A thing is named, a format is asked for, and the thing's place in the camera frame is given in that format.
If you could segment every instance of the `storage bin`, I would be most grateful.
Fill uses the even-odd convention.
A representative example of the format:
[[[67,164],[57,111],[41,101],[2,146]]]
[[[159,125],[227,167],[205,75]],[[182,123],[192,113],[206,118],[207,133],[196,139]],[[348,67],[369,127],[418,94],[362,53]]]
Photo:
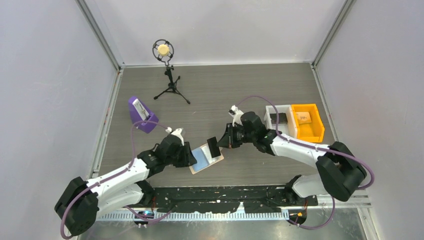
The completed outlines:
[[[324,125],[320,118],[320,113],[316,104],[292,104],[294,122],[297,128],[297,139],[311,142],[321,143],[324,139]],[[311,123],[299,124],[296,112],[308,112]]]

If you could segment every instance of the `white bin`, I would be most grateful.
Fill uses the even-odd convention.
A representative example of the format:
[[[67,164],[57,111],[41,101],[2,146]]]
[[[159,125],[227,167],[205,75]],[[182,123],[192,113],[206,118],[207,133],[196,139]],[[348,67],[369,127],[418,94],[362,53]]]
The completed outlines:
[[[279,113],[285,113],[287,115],[287,124],[279,124],[278,130],[283,134],[287,134],[292,138],[297,138],[298,136],[298,128],[296,127],[295,117],[293,114],[291,105],[276,105],[277,111]],[[276,129],[275,124],[271,124],[270,114],[275,114],[273,106],[265,106],[265,116],[263,120],[265,121],[265,125],[267,129]]]

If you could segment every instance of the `black object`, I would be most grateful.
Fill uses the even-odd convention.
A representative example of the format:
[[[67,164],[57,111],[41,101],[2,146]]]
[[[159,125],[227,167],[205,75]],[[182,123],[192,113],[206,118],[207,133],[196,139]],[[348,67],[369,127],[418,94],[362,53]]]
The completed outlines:
[[[146,210],[146,211],[139,211],[137,213],[138,213],[138,215],[141,215],[141,216],[143,216],[146,219],[154,219],[155,218],[155,212],[154,211]],[[136,225],[139,225],[139,224],[141,224],[141,225],[147,225],[147,224],[149,224],[148,221],[144,221],[144,220],[140,219],[138,216],[134,216],[134,217],[135,217],[134,218],[134,223]]]
[[[334,142],[329,148],[353,156],[348,147],[339,141]],[[342,202],[349,200],[367,177],[367,172],[362,165],[344,156],[329,152],[318,157],[316,167],[325,190]]]
[[[274,129],[267,129],[261,118],[253,111],[244,113],[240,120],[242,125],[226,124],[225,133],[218,141],[217,146],[235,149],[243,143],[253,143],[260,152],[274,155],[271,144],[277,136],[277,132]]]
[[[206,187],[155,187],[155,205],[158,212],[172,208],[176,213],[227,213],[235,212],[243,202],[246,213],[276,213],[278,207],[305,205],[317,206],[314,196],[289,202],[284,185],[272,186],[206,186]],[[134,208],[150,208],[151,204],[135,204]]]
[[[159,55],[159,53],[157,53],[157,55],[155,54],[155,50],[157,52],[158,46],[161,45],[161,44],[159,44],[159,42],[163,42],[164,45],[167,45],[169,47],[168,55],[161,56],[161,55]],[[181,77],[178,76],[178,78],[176,79],[175,82],[174,82],[173,77],[172,77],[172,71],[174,70],[174,66],[173,65],[170,66],[170,60],[174,56],[174,46],[172,46],[172,44],[165,39],[159,39],[159,40],[157,40],[153,43],[153,48],[151,50],[153,52],[153,56],[158,61],[165,63],[165,66],[166,66],[165,75],[168,76],[168,78],[169,78],[168,88],[165,89],[164,91],[162,91],[159,95],[155,96],[153,99],[154,100],[158,99],[164,93],[172,93],[172,94],[180,95],[188,104],[190,104],[190,101],[187,100],[187,98],[184,95],[182,95],[181,92],[178,91],[178,89],[177,89],[177,83],[178,83],[178,80],[180,80]]]
[[[159,45],[162,45],[162,44],[168,46],[168,48],[169,48],[169,53],[166,56],[159,55],[159,53],[157,53],[157,55],[155,54],[155,49],[156,49],[156,52],[157,52]],[[153,52],[154,58],[156,58],[158,61],[164,63],[165,66],[169,66],[170,65],[170,60],[174,56],[174,46],[169,41],[167,41],[165,39],[156,40],[153,43],[153,48],[151,49],[151,51]]]
[[[142,159],[149,169],[148,178],[160,173],[167,165],[174,165],[177,168],[189,167],[197,161],[190,149],[190,143],[181,143],[181,139],[169,134],[160,144],[156,144],[152,149],[142,151],[137,158]],[[151,205],[155,192],[152,186],[146,181],[139,181],[136,184],[141,188],[143,197],[140,201],[142,205]],[[71,180],[63,192],[62,196],[54,206],[54,211],[63,218],[70,202],[87,188],[87,182],[81,177]],[[72,236],[78,236],[87,231],[96,221],[99,210],[97,198],[98,194],[91,190],[82,195],[70,208],[65,219],[65,225]]]
[[[276,124],[277,122],[277,114],[270,113],[269,117],[271,118],[271,124]],[[287,124],[287,115],[284,112],[278,113],[278,124]]]
[[[271,144],[273,139],[277,137],[277,132],[272,129],[266,129],[259,116],[252,111],[244,113],[240,120],[242,125],[237,123],[235,126],[232,123],[226,124],[225,133],[218,141],[217,146],[233,149],[240,147],[243,143],[253,143],[260,152],[274,156]],[[348,147],[341,142],[336,141],[329,148],[353,156]],[[316,167],[325,190],[335,199],[342,202],[349,200],[361,182],[367,177],[367,172],[359,163],[329,152],[317,158]],[[297,201],[297,195],[289,191],[291,188],[290,182],[287,185],[289,186],[286,193],[287,199],[294,203]]]
[[[84,189],[87,188],[87,182],[81,177],[71,180],[54,206],[54,211],[60,219],[64,216],[69,203]],[[65,219],[65,225],[72,236],[78,236],[87,231],[96,221],[96,215],[99,200],[97,193],[91,190],[82,195],[76,203],[70,208]]]
[[[299,211],[299,210],[288,210],[288,214],[289,214],[288,219],[300,225],[304,224],[304,222],[306,221],[306,218],[308,217],[308,214],[306,212]]]
[[[212,158],[221,156],[221,151],[220,148],[217,146],[217,143],[217,138],[215,136],[207,140],[207,146],[209,147],[210,156]]]

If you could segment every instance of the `purple holder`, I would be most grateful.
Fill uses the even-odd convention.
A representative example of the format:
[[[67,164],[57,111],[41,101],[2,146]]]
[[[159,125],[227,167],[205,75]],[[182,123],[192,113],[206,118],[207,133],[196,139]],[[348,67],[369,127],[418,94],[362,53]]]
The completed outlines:
[[[137,112],[136,108],[133,106],[133,102],[136,99],[138,99],[136,96],[132,96],[128,100],[129,116],[131,117],[132,124],[143,120],[142,117]],[[150,111],[150,109],[142,101],[140,101],[140,103],[143,105],[143,107],[148,112],[148,116],[147,116],[146,121],[152,121],[152,122],[155,122],[155,123],[159,122],[159,118],[152,111]],[[141,131],[148,134],[156,127],[156,124],[151,123],[151,122],[142,122],[142,123],[137,124],[136,127],[138,129],[140,129]]]

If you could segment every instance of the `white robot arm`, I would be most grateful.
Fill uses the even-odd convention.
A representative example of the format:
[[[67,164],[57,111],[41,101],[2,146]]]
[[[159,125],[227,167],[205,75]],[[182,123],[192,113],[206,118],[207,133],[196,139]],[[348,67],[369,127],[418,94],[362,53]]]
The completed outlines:
[[[238,148],[243,143],[253,143],[262,153],[288,157],[318,170],[318,174],[295,176],[286,188],[289,201],[311,195],[330,194],[340,201],[347,201],[367,176],[365,169],[358,163],[325,150],[334,150],[352,155],[341,142],[332,145],[314,144],[302,141],[273,129],[266,129],[261,119],[252,111],[242,112],[236,106],[228,111],[233,117],[227,123],[225,134],[218,142],[219,147]]]
[[[167,165],[177,168],[189,167],[196,163],[189,142],[184,142],[184,130],[168,128],[160,144],[142,151],[130,163],[105,175],[82,180],[77,177],[70,181],[54,210],[72,234],[78,236],[88,230],[97,218],[127,205],[147,206],[153,201],[154,190],[147,178],[162,172]],[[70,202],[86,191],[65,214]]]

